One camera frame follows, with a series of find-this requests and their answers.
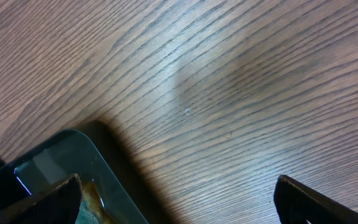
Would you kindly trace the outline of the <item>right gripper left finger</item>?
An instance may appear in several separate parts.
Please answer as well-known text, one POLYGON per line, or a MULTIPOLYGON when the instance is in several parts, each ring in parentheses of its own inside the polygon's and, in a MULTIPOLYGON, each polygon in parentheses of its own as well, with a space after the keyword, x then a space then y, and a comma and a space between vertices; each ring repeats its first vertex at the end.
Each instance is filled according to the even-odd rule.
POLYGON ((82 184, 70 174, 45 190, 0 211, 0 224, 74 223, 82 202, 82 184))

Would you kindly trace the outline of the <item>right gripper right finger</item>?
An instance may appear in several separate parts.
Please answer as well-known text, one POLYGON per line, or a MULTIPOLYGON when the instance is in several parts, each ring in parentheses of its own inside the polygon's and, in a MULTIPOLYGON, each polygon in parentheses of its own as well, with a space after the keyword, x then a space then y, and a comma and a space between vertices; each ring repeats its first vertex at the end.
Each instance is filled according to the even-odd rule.
POLYGON ((281 223, 358 224, 358 213, 287 175, 277 179, 273 201, 281 223))

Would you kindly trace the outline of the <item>green yellow sponge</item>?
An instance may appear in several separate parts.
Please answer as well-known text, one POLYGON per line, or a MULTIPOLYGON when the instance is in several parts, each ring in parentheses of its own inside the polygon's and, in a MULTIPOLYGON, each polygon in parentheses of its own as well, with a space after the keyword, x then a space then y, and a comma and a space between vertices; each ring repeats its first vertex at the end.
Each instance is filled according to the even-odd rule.
POLYGON ((111 216, 105 211, 103 201, 93 181, 82 185, 83 198, 76 218, 76 224, 113 224, 111 216))

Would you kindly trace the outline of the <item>black plastic tray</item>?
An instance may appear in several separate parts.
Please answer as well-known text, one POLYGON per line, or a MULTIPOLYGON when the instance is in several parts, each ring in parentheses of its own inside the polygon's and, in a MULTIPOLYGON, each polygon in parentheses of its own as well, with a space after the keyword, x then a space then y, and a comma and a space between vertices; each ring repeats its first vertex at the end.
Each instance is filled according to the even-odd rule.
POLYGON ((136 173, 110 139, 101 142, 74 129, 57 133, 0 168, 0 210, 35 195, 70 174, 93 181, 116 223, 148 223, 131 187, 136 173))

